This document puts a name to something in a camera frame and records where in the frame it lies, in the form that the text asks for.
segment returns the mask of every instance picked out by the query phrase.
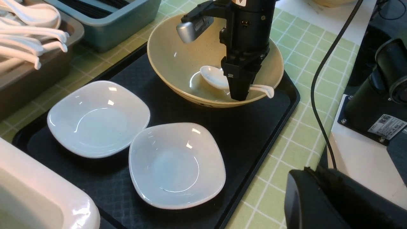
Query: black tray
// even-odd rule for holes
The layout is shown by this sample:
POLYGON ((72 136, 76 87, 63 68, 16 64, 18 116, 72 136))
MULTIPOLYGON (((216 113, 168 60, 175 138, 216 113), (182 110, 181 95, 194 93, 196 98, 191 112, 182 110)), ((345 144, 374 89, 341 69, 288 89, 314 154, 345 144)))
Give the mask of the black tray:
POLYGON ((236 108, 208 108, 191 103, 167 87, 151 68, 146 45, 132 52, 96 80, 110 80, 129 89, 150 108, 149 126, 195 122, 218 143, 226 183, 218 196, 184 210, 162 210, 136 193, 128 169, 128 148, 105 159, 85 159, 62 147, 42 115, 13 139, 13 145, 83 191, 116 228, 224 228, 271 146, 294 111, 300 95, 286 73, 273 99, 236 108))

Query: table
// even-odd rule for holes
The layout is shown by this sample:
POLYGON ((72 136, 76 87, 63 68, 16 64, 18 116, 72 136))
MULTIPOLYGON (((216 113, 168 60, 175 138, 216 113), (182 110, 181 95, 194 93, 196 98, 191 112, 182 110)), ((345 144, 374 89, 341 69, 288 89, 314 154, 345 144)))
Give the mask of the table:
MULTIPOLYGON (((11 142, 16 132, 145 43, 162 20, 188 12, 204 0, 162 0, 154 21, 106 53, 85 45, 74 48, 69 75, 0 123, 0 137, 11 142)), ((331 129, 364 33, 376 4, 365 0, 324 67, 316 86, 316 105, 325 129, 331 129)), ((287 174, 304 166, 315 168, 325 146, 310 103, 313 75, 354 4, 326 8, 311 0, 276 4, 271 38, 279 47, 284 68, 301 101, 265 159, 231 218, 228 228, 286 228, 284 195, 287 174)))

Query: bowl rim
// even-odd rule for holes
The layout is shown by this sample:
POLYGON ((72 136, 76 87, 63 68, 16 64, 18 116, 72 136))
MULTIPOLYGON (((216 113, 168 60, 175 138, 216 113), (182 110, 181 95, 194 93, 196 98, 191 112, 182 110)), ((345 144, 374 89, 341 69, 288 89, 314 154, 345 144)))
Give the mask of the bowl rim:
MULTIPOLYGON (((178 17, 178 16, 183 16, 183 13, 178 14, 178 15, 175 15, 175 16, 172 16, 172 17, 169 17, 169 18, 163 20, 161 23, 159 23, 159 24, 153 29, 153 31, 151 32, 151 34, 150 34, 150 36, 149 36, 149 39, 147 40, 147 56, 148 56, 148 58, 149 58, 150 65, 153 67, 155 73, 161 78, 161 80, 162 80, 166 85, 168 85, 172 90, 176 90, 176 91, 178 91, 179 93, 181 93, 181 94, 183 94, 183 95, 185 95, 185 96, 187 96, 187 97, 194 98, 195 100, 198 100, 199 102, 203 102, 204 104, 212 104, 212 105, 215 105, 215 104, 216 104, 216 105, 220 105, 220 106, 222 106, 222 105, 223 105, 223 106, 224 106, 224 105, 228 105, 228 106, 236 105, 236 106, 239 106, 239 105, 248 104, 248 103, 251 103, 251 102, 254 102, 254 101, 257 101, 257 100, 259 100, 259 99, 262 99, 262 98, 266 97, 266 94, 262 94, 262 95, 260 95, 260 96, 258 96, 258 97, 256 97, 256 98, 249 99, 249 100, 243 100, 243 101, 234 101, 234 102, 214 101, 214 100, 204 99, 204 98, 198 97, 198 96, 196 96, 196 95, 192 95, 192 94, 190 94, 190 93, 184 92, 183 90, 180 90, 179 88, 177 88, 177 87, 175 87, 173 84, 171 84, 169 81, 167 81, 167 80, 158 72, 158 70, 157 70, 157 68, 155 67, 153 61, 151 60, 151 57, 150 57, 150 39, 151 39, 151 37, 153 36, 154 32, 157 30, 158 27, 160 27, 162 24, 164 24, 167 20, 173 19, 173 18, 178 17)), ((275 89, 275 88, 280 84, 281 79, 282 79, 282 77, 283 77, 283 75, 284 75, 284 59, 283 59, 283 57, 282 57, 282 54, 281 54, 281 52, 280 52, 278 46, 275 44, 275 42, 274 42, 270 37, 269 37, 269 41, 270 41, 270 44, 273 44, 273 45, 276 47, 277 53, 279 54, 279 57, 280 57, 279 59, 281 60, 281 66, 282 66, 282 69, 283 69, 283 71, 281 72, 281 76, 279 77, 279 80, 278 80, 276 86, 274 87, 274 89, 275 89)))
POLYGON ((88 86, 90 86, 90 85, 95 85, 95 84, 111 84, 111 85, 117 86, 117 87, 119 87, 121 90, 127 91, 130 96, 135 97, 136 99, 139 99, 141 102, 143 102, 143 104, 147 107, 148 118, 147 118, 146 124, 144 125, 144 127, 142 128, 142 130, 141 130, 140 132, 142 132, 143 130, 146 129, 146 127, 147 127, 148 124, 150 123, 150 118, 151 118, 151 111, 150 111, 150 108, 146 105, 146 103, 145 103, 142 99, 140 99, 137 95, 135 95, 134 93, 132 93, 131 91, 129 91, 127 88, 125 88, 125 87, 123 87, 123 86, 121 86, 120 84, 117 84, 117 83, 115 83, 115 82, 108 81, 108 80, 98 80, 98 81, 94 81, 94 82, 91 82, 91 83, 89 83, 89 84, 86 84, 86 85, 84 85, 83 87, 81 87, 81 88, 79 88, 79 89, 73 91, 72 93, 70 93, 69 95, 67 95, 67 96, 64 97, 63 99, 61 99, 59 102, 57 102, 57 103, 49 110, 49 112, 48 112, 48 114, 47 114, 47 126, 48 126, 48 129, 51 131, 51 134, 53 135, 53 137, 54 137, 64 148, 66 148, 67 150, 69 150, 69 151, 72 152, 73 154, 76 154, 76 155, 78 155, 78 156, 81 156, 81 157, 84 157, 84 158, 88 158, 88 159, 101 159, 101 158, 106 158, 106 157, 113 156, 113 155, 119 153, 120 151, 122 151, 123 149, 127 148, 127 147, 133 142, 134 137, 136 137, 136 136, 140 133, 140 132, 138 132, 137 134, 134 135, 134 137, 131 137, 131 138, 130 138, 130 139, 131 139, 130 142, 127 143, 126 145, 123 145, 122 147, 117 148, 116 150, 112 150, 112 151, 106 152, 106 153, 104 153, 104 154, 96 154, 96 155, 89 155, 89 154, 84 153, 82 150, 75 150, 75 149, 72 147, 71 144, 67 144, 64 139, 61 139, 61 136, 57 137, 57 136, 58 136, 58 134, 57 134, 58 131, 57 131, 55 128, 52 127, 52 126, 55 126, 55 125, 52 124, 51 117, 50 117, 54 112, 56 112, 56 111, 55 111, 55 109, 56 109, 55 107, 56 107, 57 105, 59 105, 59 104, 64 103, 66 100, 68 100, 68 98, 69 98, 70 96, 73 96, 74 93, 76 93, 76 92, 78 92, 78 91, 85 90, 88 86))
POLYGON ((161 208, 161 209, 179 210, 179 209, 188 209, 188 208, 192 208, 192 207, 201 205, 201 204, 206 203, 206 202, 210 201, 211 199, 215 198, 215 197, 223 190, 223 187, 225 186, 225 183, 226 183, 226 168, 225 168, 225 162, 224 162, 224 160, 223 160, 223 156, 222 156, 222 153, 221 153, 221 151, 220 151, 220 149, 219 149, 219 146, 218 146, 218 144, 216 143, 216 140, 214 139, 214 137, 213 137, 213 135, 211 134, 211 132, 210 132, 208 129, 206 129, 204 126, 199 125, 199 124, 197 124, 197 123, 192 123, 192 122, 164 123, 164 124, 160 124, 160 125, 156 125, 156 126, 151 126, 151 127, 148 127, 148 128, 143 129, 140 133, 137 134, 137 136, 133 139, 133 141, 132 141, 131 144, 130 144, 128 161, 129 161, 129 172, 130 172, 131 182, 133 183, 134 189, 136 190, 137 194, 142 198, 143 201, 145 201, 145 202, 148 203, 149 205, 151 205, 151 206, 153 206, 153 207, 161 208), (201 199, 201 200, 199 200, 199 201, 196 201, 196 202, 193 202, 193 203, 189 203, 189 204, 182 204, 182 205, 165 205, 165 204, 153 202, 153 201, 151 201, 151 200, 149 200, 149 199, 147 199, 147 198, 143 198, 144 194, 141 192, 141 189, 139 188, 139 186, 138 186, 138 184, 137 184, 137 182, 136 182, 136 179, 135 179, 135 177, 134 177, 134 174, 133 174, 133 169, 132 169, 132 168, 134 168, 135 166, 134 166, 134 165, 133 165, 133 166, 131 165, 131 156, 134 154, 134 153, 131 153, 131 152, 132 152, 131 149, 132 149, 132 147, 133 147, 133 145, 134 145, 134 141, 137 139, 137 137, 139 137, 139 135, 140 135, 141 133, 143 133, 143 132, 145 132, 145 131, 148 131, 149 129, 152 129, 152 128, 160 128, 160 127, 162 127, 162 126, 168 126, 168 125, 171 125, 171 126, 175 126, 175 127, 176 127, 176 126, 178 126, 178 125, 185 125, 185 124, 186 124, 186 125, 190 125, 190 126, 195 126, 195 127, 203 128, 203 129, 205 129, 205 130, 209 133, 209 135, 212 137, 212 140, 213 140, 214 143, 215 143, 217 152, 219 153, 220 160, 221 160, 222 165, 223 165, 222 168, 219 169, 219 171, 221 171, 221 174, 223 175, 223 177, 221 177, 221 179, 219 179, 219 180, 221 181, 221 186, 219 187, 219 189, 218 189, 216 192, 210 194, 208 197, 203 198, 203 199, 201 199))

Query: barcode label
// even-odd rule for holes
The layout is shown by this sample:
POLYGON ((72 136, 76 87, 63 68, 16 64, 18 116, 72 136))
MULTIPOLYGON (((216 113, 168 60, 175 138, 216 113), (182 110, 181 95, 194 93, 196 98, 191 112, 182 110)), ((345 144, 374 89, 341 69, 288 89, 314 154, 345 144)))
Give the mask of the barcode label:
POLYGON ((398 132, 406 127, 407 122, 395 118, 393 116, 384 114, 376 123, 368 130, 368 132, 377 134, 387 140, 392 139, 398 132))
POLYGON ((391 118, 390 116, 384 114, 384 115, 380 118, 379 123, 385 124, 390 118, 391 118))

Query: beige bowl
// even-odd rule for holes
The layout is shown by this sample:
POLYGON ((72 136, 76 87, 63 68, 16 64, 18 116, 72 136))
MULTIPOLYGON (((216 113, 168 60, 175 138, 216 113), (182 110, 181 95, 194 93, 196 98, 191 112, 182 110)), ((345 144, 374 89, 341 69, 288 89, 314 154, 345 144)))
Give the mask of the beige bowl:
MULTIPOLYGON (((241 106, 259 100, 266 95, 249 92, 245 101, 230 98, 228 91, 209 85, 199 73, 204 65, 220 68, 226 55, 225 45, 219 42, 219 31, 226 20, 215 18, 214 23, 194 42, 184 44, 178 36, 176 26, 182 15, 166 19, 151 33, 147 54, 157 75, 174 92, 202 106, 227 108, 241 106)), ((284 62, 280 51, 270 39, 270 53, 264 59, 254 84, 276 87, 284 73, 284 62)))
POLYGON ((325 7, 338 7, 343 4, 356 2, 356 0, 314 0, 314 2, 325 7))

